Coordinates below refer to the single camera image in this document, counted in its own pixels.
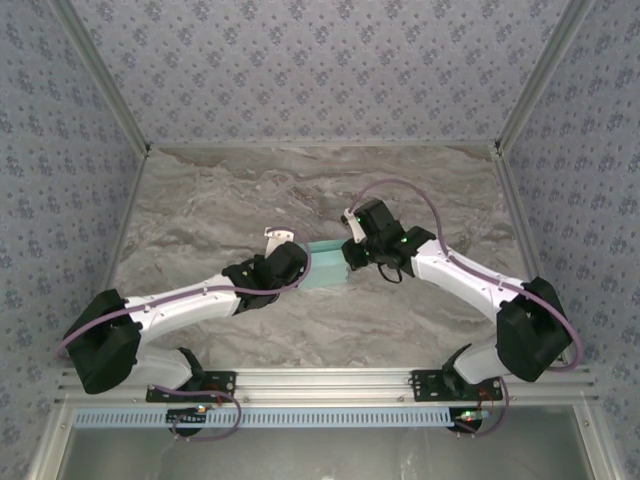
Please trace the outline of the light blue paper box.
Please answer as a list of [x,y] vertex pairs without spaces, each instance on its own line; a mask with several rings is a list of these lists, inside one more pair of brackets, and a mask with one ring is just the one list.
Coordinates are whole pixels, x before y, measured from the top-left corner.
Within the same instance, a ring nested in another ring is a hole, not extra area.
[[346,284],[349,279],[349,265],[344,259],[341,247],[344,239],[314,241],[311,249],[311,269],[300,289],[315,289]]

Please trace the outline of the small circuit board with LED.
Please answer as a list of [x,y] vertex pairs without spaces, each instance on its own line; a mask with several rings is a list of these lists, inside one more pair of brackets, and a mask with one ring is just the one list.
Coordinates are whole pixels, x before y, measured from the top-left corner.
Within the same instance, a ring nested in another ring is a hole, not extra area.
[[490,410],[471,408],[450,408],[449,414],[453,425],[449,430],[454,433],[465,435],[477,435],[480,433],[482,425],[491,416]]
[[191,424],[204,424],[207,417],[207,411],[201,410],[198,407],[187,407],[169,409],[165,414],[165,423],[171,425],[191,425]]

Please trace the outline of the grey metal panel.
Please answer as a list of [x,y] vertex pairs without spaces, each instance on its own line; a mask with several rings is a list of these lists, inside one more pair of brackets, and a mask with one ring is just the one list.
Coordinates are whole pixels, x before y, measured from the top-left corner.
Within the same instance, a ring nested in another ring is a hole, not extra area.
[[57,480],[595,480],[565,437],[439,429],[247,429],[212,443],[163,429],[76,430]]

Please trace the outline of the aluminium mounting rail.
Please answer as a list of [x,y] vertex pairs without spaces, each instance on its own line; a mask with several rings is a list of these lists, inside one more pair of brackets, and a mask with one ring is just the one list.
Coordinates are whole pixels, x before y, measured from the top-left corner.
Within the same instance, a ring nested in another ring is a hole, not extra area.
[[[240,368],[234,397],[250,407],[400,406],[414,402],[410,369],[399,368]],[[528,383],[504,377],[514,406],[591,404],[599,401],[595,380],[586,367],[573,372],[546,372]],[[53,394],[56,404],[140,406],[147,386],[139,381],[109,392],[88,395],[76,374],[62,372]]]

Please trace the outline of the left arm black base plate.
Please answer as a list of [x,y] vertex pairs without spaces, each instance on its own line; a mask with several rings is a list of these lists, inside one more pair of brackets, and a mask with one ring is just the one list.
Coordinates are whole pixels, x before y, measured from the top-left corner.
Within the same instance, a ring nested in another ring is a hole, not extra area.
[[176,388],[178,392],[187,392],[187,395],[169,393],[167,387],[158,389],[153,385],[148,387],[145,400],[149,403],[230,403],[226,396],[213,395],[212,391],[220,391],[228,396],[233,396],[236,389],[236,380],[237,373],[235,371],[204,371],[202,374],[194,375],[183,385]]

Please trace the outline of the aluminium table side rail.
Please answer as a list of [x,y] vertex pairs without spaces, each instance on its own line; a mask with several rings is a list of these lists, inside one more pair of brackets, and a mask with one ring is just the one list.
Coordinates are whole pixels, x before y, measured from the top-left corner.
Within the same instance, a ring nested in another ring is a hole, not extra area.
[[[509,163],[501,153],[501,150],[495,145],[491,147],[491,157],[496,166],[498,181],[503,191],[507,209],[514,226],[520,255],[526,270],[527,277],[524,281],[527,283],[537,277],[542,278],[544,277],[544,273],[542,271],[541,260],[534,245],[532,233],[525,216],[525,211],[520,200]],[[523,302],[527,305],[527,309],[529,307],[533,307],[534,313],[541,312],[543,313],[543,317],[547,316],[550,320],[555,318],[550,313],[545,313],[546,310],[544,308],[536,302],[533,302],[533,300],[528,298],[526,295],[523,298]],[[574,347],[574,344],[569,345],[569,347],[560,354],[558,359],[551,364],[548,371],[556,373],[569,371],[566,367],[570,365],[571,361],[575,360]]]
[[128,372],[136,364],[141,325],[131,319],[125,300],[113,286],[145,164],[146,161],[142,160],[135,174],[102,290],[69,328],[60,347],[60,351],[69,355],[74,368],[82,374],[110,364]]

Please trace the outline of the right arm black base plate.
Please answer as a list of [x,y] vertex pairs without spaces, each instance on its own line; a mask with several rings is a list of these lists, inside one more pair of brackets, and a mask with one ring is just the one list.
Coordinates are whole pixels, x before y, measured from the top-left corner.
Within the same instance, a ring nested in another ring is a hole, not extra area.
[[475,402],[502,400],[504,392],[498,378],[470,384],[455,372],[413,370],[408,384],[416,402]]

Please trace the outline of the aluminium frame post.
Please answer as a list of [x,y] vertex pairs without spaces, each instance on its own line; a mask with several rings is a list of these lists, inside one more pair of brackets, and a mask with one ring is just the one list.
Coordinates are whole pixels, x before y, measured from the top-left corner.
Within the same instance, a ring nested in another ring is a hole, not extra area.
[[149,144],[71,0],[47,0],[47,2],[127,140],[138,154],[145,157],[149,151]]
[[595,1],[568,0],[496,139],[501,156],[505,157],[513,147]]

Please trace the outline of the aluminium lower frame beam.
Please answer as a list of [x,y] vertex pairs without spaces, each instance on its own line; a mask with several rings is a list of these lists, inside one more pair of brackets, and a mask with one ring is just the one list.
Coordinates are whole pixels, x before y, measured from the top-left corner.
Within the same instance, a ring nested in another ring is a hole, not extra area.
[[595,480],[627,480],[602,407],[575,405],[574,414]]
[[56,480],[75,418],[75,408],[57,404],[52,409],[26,480]]

